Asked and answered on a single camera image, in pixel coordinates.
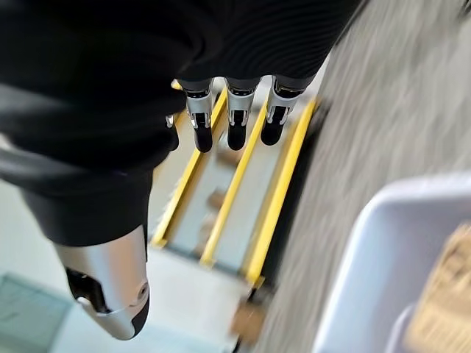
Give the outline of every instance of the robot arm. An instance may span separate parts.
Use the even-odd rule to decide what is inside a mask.
[[[21,189],[73,297],[112,336],[133,338],[147,317],[147,206],[152,170],[178,144],[172,115],[188,99],[209,151],[209,83],[227,77],[240,149],[259,77],[273,74],[262,140],[276,143],[357,3],[0,1],[0,177]]]

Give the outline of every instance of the yellow rail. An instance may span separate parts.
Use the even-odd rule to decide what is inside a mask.
[[[213,113],[211,114],[211,128],[214,129],[215,125],[218,123],[221,118],[224,108],[226,106],[227,92],[223,90],[219,96],[216,105],[214,106]],[[152,237],[151,244],[153,246],[164,247],[167,244],[166,233],[169,228],[171,219],[175,213],[175,210],[180,205],[183,194],[189,185],[189,180],[194,175],[196,166],[201,160],[202,152],[197,149],[194,150],[191,155],[190,161],[183,172],[182,178],[178,183],[177,188],[175,189],[174,195],[172,196],[163,216],[160,221],[157,230],[155,231],[154,236]]]
[[[241,184],[242,177],[247,165],[249,164],[250,156],[255,148],[258,137],[263,127],[263,122],[265,121],[265,112],[266,112],[266,102],[258,113],[257,121],[252,129],[247,145],[245,146],[244,153],[242,154],[241,160],[237,165],[232,181],[230,182],[229,188],[227,189],[226,196],[222,203],[221,209],[216,218],[216,222],[211,231],[208,242],[206,243],[205,250],[201,255],[200,262],[203,265],[212,266],[214,264],[213,254],[216,250],[216,245],[221,237],[222,229],[224,228],[224,223],[227,220],[229,215],[230,208],[233,205],[234,199],[236,198],[238,187]]]
[[[283,161],[280,176],[275,185],[275,190],[272,199],[266,211],[265,219],[263,220],[260,233],[255,243],[255,247],[247,266],[246,280],[251,285],[258,285],[260,282],[260,275],[265,262],[266,253],[270,242],[272,241],[273,232],[275,230],[278,217],[280,216],[281,207],[288,190],[289,182],[293,175],[294,167],[296,166],[297,158],[301,151],[302,142],[304,141],[305,134],[308,130],[311,116],[316,106],[315,101],[311,101],[302,112],[300,121],[296,126],[294,136],[289,141],[289,149],[286,158]]]

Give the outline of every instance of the gray carpet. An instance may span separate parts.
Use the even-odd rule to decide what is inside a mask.
[[[311,351],[350,229],[379,189],[471,169],[471,19],[456,20],[461,3],[371,0],[333,52],[321,89],[333,106],[257,352]]]

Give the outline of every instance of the white plastic container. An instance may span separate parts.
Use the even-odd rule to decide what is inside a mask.
[[[445,241],[471,221],[471,173],[399,181],[359,215],[313,353],[409,353],[402,336]]]

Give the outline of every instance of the black fingertip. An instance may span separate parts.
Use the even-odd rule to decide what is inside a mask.
[[[175,125],[170,128],[170,134],[171,134],[170,151],[175,151],[178,148],[178,145],[180,144],[178,140],[177,128],[175,128]]]
[[[196,148],[203,153],[209,152],[213,147],[213,136],[211,128],[200,127],[194,130],[194,142]]]
[[[282,131],[283,125],[277,123],[269,124],[265,121],[263,123],[260,138],[267,146],[273,146],[280,140]]]
[[[229,129],[227,131],[227,144],[231,149],[238,151],[244,147],[246,130],[246,126],[229,125]]]
[[[140,331],[144,328],[144,324],[146,323],[147,316],[149,315],[149,300],[150,297],[147,298],[146,304],[141,309],[141,311],[131,320],[132,325],[134,326],[134,335],[133,337],[137,336]]]

